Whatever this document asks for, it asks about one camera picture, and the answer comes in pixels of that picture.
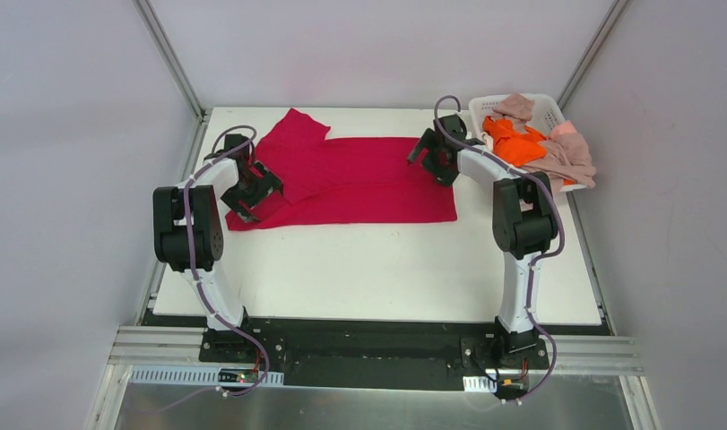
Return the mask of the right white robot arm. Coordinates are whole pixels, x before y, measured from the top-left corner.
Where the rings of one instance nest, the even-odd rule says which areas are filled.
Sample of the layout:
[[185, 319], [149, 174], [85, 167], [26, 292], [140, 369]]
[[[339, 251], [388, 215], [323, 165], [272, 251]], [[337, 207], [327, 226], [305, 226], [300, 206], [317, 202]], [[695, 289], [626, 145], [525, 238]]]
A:
[[516, 366], [527, 356], [521, 336], [537, 336], [535, 316], [537, 271], [561, 230], [561, 219], [546, 174], [525, 173], [490, 152], [487, 145], [468, 137], [457, 115], [437, 116], [419, 138], [408, 162], [420, 164], [440, 185], [467, 176], [492, 198], [491, 229], [504, 257], [504, 291], [497, 316], [503, 336], [493, 340], [493, 358], [502, 366]]

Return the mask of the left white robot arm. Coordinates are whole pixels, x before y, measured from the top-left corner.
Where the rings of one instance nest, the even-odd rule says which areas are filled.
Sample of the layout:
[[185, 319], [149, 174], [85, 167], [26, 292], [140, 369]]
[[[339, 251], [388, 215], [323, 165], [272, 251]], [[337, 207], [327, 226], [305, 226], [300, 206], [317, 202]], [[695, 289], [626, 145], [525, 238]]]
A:
[[228, 331], [221, 348], [241, 363], [255, 354], [256, 338], [238, 328], [247, 310], [221, 264], [225, 235], [219, 204], [224, 203], [238, 221], [255, 224], [260, 220], [259, 205], [281, 195], [283, 184], [255, 159], [250, 138], [225, 133], [221, 140], [223, 147], [207, 155], [188, 179], [153, 191], [153, 243], [157, 259], [179, 273], [195, 292], [207, 326]]

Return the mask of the red t shirt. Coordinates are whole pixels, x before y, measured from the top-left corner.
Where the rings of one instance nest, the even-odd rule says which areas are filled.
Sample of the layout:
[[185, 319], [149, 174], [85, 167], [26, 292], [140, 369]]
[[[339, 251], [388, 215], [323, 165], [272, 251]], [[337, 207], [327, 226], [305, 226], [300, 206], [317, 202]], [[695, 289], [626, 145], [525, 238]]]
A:
[[407, 160], [415, 137], [329, 137], [331, 128], [290, 109], [258, 142], [255, 155], [283, 183], [247, 222], [230, 231], [327, 224], [423, 224], [457, 220], [454, 190]]

